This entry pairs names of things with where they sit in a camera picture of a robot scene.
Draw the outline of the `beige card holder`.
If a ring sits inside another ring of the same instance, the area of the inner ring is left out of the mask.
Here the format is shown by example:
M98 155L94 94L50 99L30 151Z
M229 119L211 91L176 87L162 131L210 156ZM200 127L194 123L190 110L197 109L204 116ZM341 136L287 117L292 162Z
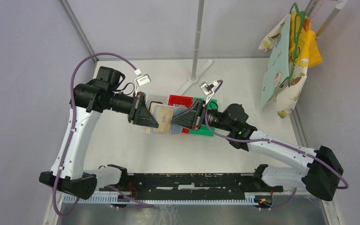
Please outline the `beige card holder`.
M171 123L172 118L187 110L186 107L151 103L150 112L158 122L158 128L146 128L147 134L175 135L181 134L183 127Z

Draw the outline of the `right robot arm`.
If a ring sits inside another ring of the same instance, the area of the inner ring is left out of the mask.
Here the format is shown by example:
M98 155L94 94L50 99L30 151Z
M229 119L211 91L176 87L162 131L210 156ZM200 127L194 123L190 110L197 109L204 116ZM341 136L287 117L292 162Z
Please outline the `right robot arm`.
M276 186L303 188L321 200L332 201L337 190L349 188L344 170L330 148L314 149L281 141L249 125L247 119L240 104L230 104L220 112L208 109L205 101L198 99L186 111L175 115L171 124L189 130L206 125L236 149L262 154L287 165L259 165L252 178L257 191Z

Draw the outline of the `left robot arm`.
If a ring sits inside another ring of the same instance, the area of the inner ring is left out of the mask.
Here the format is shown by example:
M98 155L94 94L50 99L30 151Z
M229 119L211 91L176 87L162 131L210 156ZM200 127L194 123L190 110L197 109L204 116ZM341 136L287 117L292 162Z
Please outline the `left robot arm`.
M97 77L74 88L75 105L59 154L51 169L42 172L39 182L80 199L89 199L96 190L111 185L117 191L128 187L127 170L116 165L84 170L86 152L94 128L104 110L127 115L129 123L157 128L158 122L146 105L145 93L127 96L118 91L120 71L100 67Z

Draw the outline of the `red plastic bin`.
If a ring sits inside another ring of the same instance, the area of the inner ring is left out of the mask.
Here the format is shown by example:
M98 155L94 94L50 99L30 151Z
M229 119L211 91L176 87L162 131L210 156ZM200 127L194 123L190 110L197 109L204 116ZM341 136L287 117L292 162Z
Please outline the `red plastic bin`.
M169 104L169 106L174 106L175 107L174 112L173 112L173 117L179 115L180 113L182 113L184 111L186 111L186 108L189 108L193 104L193 101L194 101L193 97L170 95L168 104ZM183 128L183 127L178 126L178 125L171 125L170 126L170 134L171 135L181 134L181 133L188 134L189 129Z

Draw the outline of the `green plastic bin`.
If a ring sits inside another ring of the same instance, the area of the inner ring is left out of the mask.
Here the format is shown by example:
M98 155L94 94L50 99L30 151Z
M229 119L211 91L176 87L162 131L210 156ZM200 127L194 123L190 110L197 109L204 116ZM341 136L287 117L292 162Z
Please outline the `green plastic bin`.
M218 110L218 103L216 99L212 99L208 103L208 109L209 110ZM214 134L207 128L206 125L202 125L201 128L197 131L190 130L190 135L202 135L202 136L209 136L213 137Z

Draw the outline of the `clear plastic bin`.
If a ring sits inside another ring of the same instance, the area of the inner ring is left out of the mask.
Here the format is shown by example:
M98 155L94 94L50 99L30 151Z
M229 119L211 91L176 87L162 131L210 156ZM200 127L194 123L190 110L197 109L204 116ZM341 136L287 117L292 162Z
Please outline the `clear plastic bin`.
M147 94L146 100L147 106L152 106L156 104L168 105L169 95Z

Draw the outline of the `white pole stand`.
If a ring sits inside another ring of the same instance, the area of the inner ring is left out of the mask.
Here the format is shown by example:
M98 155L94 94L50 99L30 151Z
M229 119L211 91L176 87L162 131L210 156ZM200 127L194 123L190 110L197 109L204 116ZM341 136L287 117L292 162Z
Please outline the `white pole stand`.
M192 58L191 74L188 77L188 81L175 93L175 95L183 96L192 87L198 84L199 80L203 77L205 72L213 65L213 60L208 59L201 67L198 67L200 40L202 33L204 0L198 1L197 20L195 29L195 42L194 52Z

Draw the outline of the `hanging patterned cloth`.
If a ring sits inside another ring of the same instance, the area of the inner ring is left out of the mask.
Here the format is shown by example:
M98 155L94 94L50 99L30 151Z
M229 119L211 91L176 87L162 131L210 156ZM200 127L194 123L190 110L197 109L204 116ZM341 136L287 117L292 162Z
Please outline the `hanging patterned cloth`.
M270 53L262 80L260 105L264 108L267 104L275 103L280 118L287 117L295 109L307 79L306 74L299 77L300 81L295 86L288 87L290 23L291 16L288 14L263 38L258 47Z

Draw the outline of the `yellow hanging garment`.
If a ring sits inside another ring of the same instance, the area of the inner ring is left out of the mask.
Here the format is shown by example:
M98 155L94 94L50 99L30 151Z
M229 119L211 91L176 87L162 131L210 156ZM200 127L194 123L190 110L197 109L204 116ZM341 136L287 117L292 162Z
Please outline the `yellow hanging garment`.
M300 27L300 17L297 16L296 11L293 11L291 15L290 23L290 36L289 36L289 62L293 62L293 52L295 50L296 43L294 42ZM296 51L296 63L300 59L308 59L308 67L314 67L322 63L322 57L317 47L317 41L315 32L311 29L310 19L306 16L303 27L299 34L298 44Z

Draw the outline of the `green clothes hanger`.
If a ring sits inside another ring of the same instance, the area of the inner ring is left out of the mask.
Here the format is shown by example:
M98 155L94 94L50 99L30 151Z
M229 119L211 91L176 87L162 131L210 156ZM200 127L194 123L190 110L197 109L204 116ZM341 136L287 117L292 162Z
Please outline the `green clothes hanger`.
M309 18L306 12L299 10L298 4L295 2L291 6L290 13L292 29L290 30L291 37L289 40L289 63L290 73L288 76L288 87L295 86L299 81L299 77L306 76L308 68L308 59L302 59L302 48L305 44L300 41L302 33L305 33L309 26Z

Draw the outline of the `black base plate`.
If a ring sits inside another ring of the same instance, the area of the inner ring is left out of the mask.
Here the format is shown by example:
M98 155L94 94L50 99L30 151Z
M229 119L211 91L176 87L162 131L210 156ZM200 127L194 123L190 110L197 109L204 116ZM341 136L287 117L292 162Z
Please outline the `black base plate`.
M128 173L114 187L137 200L243 200L246 193L279 193L252 173Z

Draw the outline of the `white hanger rail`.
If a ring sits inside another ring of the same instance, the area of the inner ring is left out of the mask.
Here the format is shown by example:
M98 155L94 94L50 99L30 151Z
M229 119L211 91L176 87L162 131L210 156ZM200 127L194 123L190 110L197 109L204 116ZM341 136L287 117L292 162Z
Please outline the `white hanger rail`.
M338 15L338 13L345 7L348 0L336 0L336 5L331 11L331 13L328 15L326 20L322 23L319 30L316 32L315 37L319 38L323 32L328 28L328 26L333 22L335 17Z

